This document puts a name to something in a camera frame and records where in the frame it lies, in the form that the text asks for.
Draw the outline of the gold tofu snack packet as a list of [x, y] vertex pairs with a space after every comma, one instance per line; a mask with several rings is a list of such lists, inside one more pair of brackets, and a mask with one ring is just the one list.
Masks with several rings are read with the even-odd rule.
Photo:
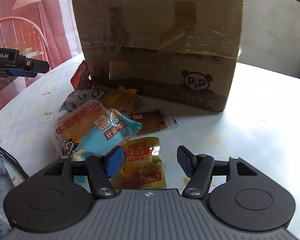
[[159, 157], [157, 137], [143, 137], [128, 141], [122, 146], [123, 162], [111, 183], [121, 189], [165, 189], [166, 179]]

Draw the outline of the red spicy strip packet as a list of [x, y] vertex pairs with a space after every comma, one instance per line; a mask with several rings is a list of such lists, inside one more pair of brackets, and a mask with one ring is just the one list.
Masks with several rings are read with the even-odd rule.
[[153, 108], [128, 112], [127, 117], [141, 124], [142, 128], [136, 135], [168, 131], [179, 127], [168, 108]]

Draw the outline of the red snack packet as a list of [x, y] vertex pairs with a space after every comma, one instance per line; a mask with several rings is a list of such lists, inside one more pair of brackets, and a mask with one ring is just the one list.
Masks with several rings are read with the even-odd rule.
[[91, 89], [93, 82], [90, 77], [88, 65], [85, 60], [79, 65], [74, 75], [70, 79], [70, 83], [74, 90], [87, 90]]

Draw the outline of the blue orange bread snack bag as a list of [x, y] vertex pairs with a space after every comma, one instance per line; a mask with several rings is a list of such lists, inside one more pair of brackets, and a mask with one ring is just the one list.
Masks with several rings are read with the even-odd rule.
[[89, 100], [56, 122], [53, 142], [58, 157], [84, 161], [91, 155], [105, 155], [122, 146], [141, 128], [140, 122], [117, 109]]

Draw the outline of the pink floral curtain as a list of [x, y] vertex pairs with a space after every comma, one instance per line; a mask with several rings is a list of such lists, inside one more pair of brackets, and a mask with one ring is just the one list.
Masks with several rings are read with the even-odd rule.
[[47, 61], [51, 68], [81, 53], [71, 0], [0, 0], [0, 48]]

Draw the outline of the dark orange snack packet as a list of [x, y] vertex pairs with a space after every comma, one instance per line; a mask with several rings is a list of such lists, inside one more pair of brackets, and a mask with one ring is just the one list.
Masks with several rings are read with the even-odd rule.
[[107, 109], [114, 108], [121, 113], [137, 111], [144, 105], [143, 97], [137, 94], [136, 89], [126, 89], [120, 86], [118, 89], [107, 89], [99, 98]]

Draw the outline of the grey patterned candy packet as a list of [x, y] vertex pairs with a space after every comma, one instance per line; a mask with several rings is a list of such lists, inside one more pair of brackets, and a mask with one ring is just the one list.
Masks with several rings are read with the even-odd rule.
[[66, 97], [59, 111], [71, 113], [89, 100], [98, 100], [104, 92], [105, 90], [102, 89], [74, 90]]

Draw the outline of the brown cardboard box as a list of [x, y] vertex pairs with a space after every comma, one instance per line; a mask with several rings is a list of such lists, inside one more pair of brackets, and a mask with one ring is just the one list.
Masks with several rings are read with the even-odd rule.
[[72, 0], [100, 84], [222, 112], [240, 54], [244, 0]]

